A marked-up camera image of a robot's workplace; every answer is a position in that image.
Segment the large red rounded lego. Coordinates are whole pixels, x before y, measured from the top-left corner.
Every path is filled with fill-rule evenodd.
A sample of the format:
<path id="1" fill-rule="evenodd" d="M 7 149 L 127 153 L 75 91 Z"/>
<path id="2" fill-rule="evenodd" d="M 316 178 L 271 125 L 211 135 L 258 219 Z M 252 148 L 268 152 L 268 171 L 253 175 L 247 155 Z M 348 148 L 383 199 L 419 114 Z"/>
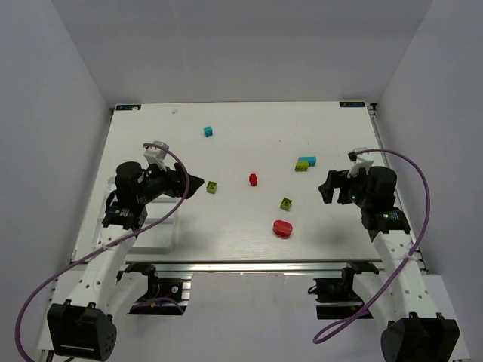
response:
<path id="1" fill-rule="evenodd" d="M 289 238 L 293 231 L 293 226 L 284 220 L 276 220 L 272 224 L 273 233 L 280 238 Z"/>

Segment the green lego brick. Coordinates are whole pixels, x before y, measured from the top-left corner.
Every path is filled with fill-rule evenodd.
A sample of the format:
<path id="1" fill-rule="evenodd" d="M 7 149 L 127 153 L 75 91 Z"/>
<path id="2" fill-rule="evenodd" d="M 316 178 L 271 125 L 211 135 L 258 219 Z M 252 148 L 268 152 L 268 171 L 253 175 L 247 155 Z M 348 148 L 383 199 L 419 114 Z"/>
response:
<path id="1" fill-rule="evenodd" d="M 208 181 L 206 191 L 208 193 L 214 194 L 217 191 L 217 183 L 213 181 Z"/>
<path id="2" fill-rule="evenodd" d="M 290 198 L 283 198 L 280 203 L 280 208 L 289 211 L 292 207 L 293 201 Z"/>

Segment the long cyan lego brick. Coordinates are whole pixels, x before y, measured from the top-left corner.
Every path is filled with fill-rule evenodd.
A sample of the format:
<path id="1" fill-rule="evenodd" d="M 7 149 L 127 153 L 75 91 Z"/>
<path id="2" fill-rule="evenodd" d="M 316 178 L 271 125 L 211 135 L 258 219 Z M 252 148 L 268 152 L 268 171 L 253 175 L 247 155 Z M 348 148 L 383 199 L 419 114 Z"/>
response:
<path id="1" fill-rule="evenodd" d="M 310 167 L 314 167 L 317 162 L 317 158 L 315 156 L 301 156 L 297 160 L 298 162 L 307 162 Z"/>

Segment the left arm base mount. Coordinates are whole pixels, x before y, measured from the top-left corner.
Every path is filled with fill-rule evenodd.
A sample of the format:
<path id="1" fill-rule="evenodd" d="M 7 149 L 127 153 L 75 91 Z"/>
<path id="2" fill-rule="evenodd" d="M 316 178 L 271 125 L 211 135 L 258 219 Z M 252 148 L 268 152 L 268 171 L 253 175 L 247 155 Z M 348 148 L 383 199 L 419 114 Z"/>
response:
<path id="1" fill-rule="evenodd" d="M 125 275 L 134 273 L 147 277 L 144 293 L 137 299 L 129 314 L 181 316 L 189 301 L 191 280 L 188 277 L 177 277 L 169 273 L 160 273 L 154 265 L 132 263 L 124 271 L 118 272 L 117 281 L 125 279 Z"/>

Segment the small cyan lego brick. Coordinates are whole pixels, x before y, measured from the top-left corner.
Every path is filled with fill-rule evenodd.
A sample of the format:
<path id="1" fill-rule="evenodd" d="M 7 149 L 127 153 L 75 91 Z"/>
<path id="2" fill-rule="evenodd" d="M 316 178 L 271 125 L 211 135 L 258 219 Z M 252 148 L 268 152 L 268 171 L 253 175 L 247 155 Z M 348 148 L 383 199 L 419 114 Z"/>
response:
<path id="1" fill-rule="evenodd" d="M 205 127 L 203 132 L 206 137 L 211 137 L 214 134 L 212 127 Z"/>

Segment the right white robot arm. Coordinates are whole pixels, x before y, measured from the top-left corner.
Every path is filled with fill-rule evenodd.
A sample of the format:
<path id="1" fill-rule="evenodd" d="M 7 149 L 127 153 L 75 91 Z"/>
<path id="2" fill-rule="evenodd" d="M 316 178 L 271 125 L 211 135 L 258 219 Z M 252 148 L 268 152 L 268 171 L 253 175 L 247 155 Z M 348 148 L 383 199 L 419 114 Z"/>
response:
<path id="1" fill-rule="evenodd" d="M 326 204 L 339 192 L 337 203 L 355 204 L 361 223 L 380 255 L 387 279 L 377 271 L 354 269 L 352 289 L 383 325 L 380 337 L 386 361 L 449 361 L 460 329 L 454 319 L 443 316 L 429 294 L 417 259 L 412 257 L 410 226 L 395 205 L 396 173 L 374 166 L 331 170 L 319 186 Z"/>

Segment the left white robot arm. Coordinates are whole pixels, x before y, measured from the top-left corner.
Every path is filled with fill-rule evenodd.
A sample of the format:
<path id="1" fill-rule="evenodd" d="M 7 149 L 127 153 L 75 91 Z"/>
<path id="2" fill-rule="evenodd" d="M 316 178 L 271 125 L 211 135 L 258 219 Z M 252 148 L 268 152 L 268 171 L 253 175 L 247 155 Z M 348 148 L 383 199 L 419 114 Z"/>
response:
<path id="1" fill-rule="evenodd" d="M 58 356 L 106 361 L 117 339 L 114 320 L 142 296 L 150 294 L 148 272 L 121 266 L 133 247 L 148 212 L 146 206 L 161 195 L 190 198 L 204 184 L 185 174 L 179 163 L 173 169 L 135 161 L 116 169 L 115 188 L 106 199 L 96 256 L 89 259 L 79 282 L 47 314 L 54 353 Z"/>

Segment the small red lego brick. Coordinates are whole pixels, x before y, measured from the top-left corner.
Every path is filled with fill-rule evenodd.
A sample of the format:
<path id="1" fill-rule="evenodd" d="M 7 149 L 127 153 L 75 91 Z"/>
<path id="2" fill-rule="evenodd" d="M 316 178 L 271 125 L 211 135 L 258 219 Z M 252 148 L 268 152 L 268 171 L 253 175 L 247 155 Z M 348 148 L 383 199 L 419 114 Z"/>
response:
<path id="1" fill-rule="evenodd" d="M 251 184 L 251 186 L 256 186 L 258 184 L 257 175 L 255 173 L 252 173 L 249 176 L 249 183 Z"/>

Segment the green lego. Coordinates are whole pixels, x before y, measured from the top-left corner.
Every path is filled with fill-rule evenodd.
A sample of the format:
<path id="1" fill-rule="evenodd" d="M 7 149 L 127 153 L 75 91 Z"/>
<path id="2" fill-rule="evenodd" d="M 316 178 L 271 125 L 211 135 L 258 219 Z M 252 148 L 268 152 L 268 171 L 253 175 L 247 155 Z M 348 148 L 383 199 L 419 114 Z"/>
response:
<path id="1" fill-rule="evenodd" d="M 308 161 L 298 161 L 295 165 L 296 172 L 306 172 L 309 169 Z"/>

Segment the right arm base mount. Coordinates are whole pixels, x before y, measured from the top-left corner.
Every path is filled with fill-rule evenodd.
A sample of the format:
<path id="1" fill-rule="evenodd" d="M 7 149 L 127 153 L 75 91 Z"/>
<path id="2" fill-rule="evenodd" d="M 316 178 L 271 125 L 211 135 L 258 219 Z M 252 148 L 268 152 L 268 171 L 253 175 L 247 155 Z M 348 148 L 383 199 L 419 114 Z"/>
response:
<path id="1" fill-rule="evenodd" d="M 353 290 L 354 277 L 364 273 L 379 274 L 370 262 L 350 262 L 337 278 L 315 278 L 307 293 L 315 296 L 318 320 L 338 320 L 350 317 L 364 305 Z"/>

